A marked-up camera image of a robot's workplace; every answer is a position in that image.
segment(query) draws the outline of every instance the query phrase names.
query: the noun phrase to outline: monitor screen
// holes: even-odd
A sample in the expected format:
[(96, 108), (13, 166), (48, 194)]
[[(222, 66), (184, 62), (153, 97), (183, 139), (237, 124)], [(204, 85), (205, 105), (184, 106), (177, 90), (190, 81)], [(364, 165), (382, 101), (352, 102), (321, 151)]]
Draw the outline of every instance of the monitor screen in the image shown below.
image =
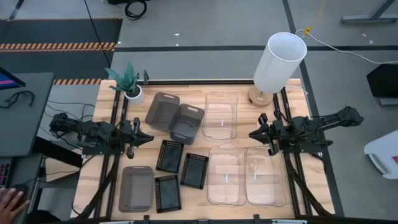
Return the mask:
[(0, 90), (25, 86), (25, 83), (0, 68)]

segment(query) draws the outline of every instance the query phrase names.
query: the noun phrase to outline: potted plant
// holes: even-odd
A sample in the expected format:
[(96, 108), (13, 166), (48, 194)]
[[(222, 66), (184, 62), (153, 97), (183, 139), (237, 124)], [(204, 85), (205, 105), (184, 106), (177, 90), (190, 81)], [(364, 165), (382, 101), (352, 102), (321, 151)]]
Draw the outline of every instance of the potted plant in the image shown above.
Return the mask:
[(124, 72), (124, 76), (121, 76), (110, 68), (105, 68), (105, 70), (118, 84), (116, 87), (110, 86), (111, 89), (124, 91), (124, 96), (131, 104), (137, 105), (144, 102), (144, 92), (142, 91), (141, 86), (137, 85), (139, 73), (136, 75), (130, 62)]

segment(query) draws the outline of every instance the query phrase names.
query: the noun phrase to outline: green leaves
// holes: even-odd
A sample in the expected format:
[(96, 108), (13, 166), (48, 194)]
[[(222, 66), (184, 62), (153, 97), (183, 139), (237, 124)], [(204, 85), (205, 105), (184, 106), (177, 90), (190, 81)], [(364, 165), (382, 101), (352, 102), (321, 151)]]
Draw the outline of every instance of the green leaves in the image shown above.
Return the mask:
[(110, 88), (112, 88), (113, 90), (121, 90), (128, 93), (134, 93), (134, 91), (136, 90), (139, 73), (136, 75), (136, 72), (134, 71), (131, 62), (128, 63), (127, 69), (124, 72), (124, 76), (121, 76), (110, 68), (105, 68), (105, 70), (108, 73), (109, 77), (114, 79), (118, 84), (117, 87), (110, 86)]

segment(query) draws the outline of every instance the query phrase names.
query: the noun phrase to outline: wooden lamp base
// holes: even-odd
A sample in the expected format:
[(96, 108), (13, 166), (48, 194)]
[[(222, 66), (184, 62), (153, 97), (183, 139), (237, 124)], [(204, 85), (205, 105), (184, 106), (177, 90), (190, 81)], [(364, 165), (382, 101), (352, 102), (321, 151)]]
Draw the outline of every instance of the wooden lamp base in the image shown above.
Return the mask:
[(249, 102), (253, 106), (265, 107), (272, 102), (272, 100), (274, 99), (274, 95), (272, 93), (271, 94), (263, 93), (256, 86), (254, 86), (249, 89), (248, 98)]

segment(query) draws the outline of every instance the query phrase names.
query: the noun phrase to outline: white cable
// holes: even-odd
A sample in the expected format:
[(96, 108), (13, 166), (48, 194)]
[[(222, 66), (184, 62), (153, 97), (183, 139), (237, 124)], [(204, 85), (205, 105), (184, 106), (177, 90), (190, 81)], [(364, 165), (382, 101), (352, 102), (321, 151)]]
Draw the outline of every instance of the white cable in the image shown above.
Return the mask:
[[(296, 31), (296, 35), (297, 35), (298, 32), (305, 32), (305, 30), (303, 30), (303, 29), (297, 30), (297, 31)], [(337, 50), (338, 52), (345, 53), (345, 54), (355, 55), (355, 56), (360, 57), (360, 58), (363, 58), (363, 59), (365, 59), (365, 60), (367, 60), (368, 62), (371, 62), (371, 63), (375, 63), (375, 64), (378, 64), (378, 65), (387, 64), (387, 63), (398, 63), (398, 61), (392, 61), (392, 62), (375, 62), (375, 61), (372, 61), (372, 60), (370, 60), (370, 59), (368, 59), (368, 58), (366, 58), (366, 57), (363, 57), (362, 55), (356, 54), (356, 53), (354, 53), (354, 52), (349, 52), (349, 51), (345, 51), (345, 50), (339, 50), (339, 49), (337, 49), (337, 48), (335, 48), (335, 47), (332, 47), (332, 46), (330, 46), (330, 45), (328, 45), (328, 44), (326, 44), (326, 43), (324, 43), (324, 42), (322, 42), (322, 41), (316, 39), (312, 34), (310, 34), (310, 33), (308, 33), (308, 34), (309, 34), (309, 36), (310, 36), (312, 39), (314, 39), (316, 42), (318, 42), (318, 43), (320, 43), (320, 44), (323, 44), (323, 45), (325, 45), (325, 46), (327, 46), (327, 47), (330, 47), (330, 48), (333, 49), (333, 50)]]

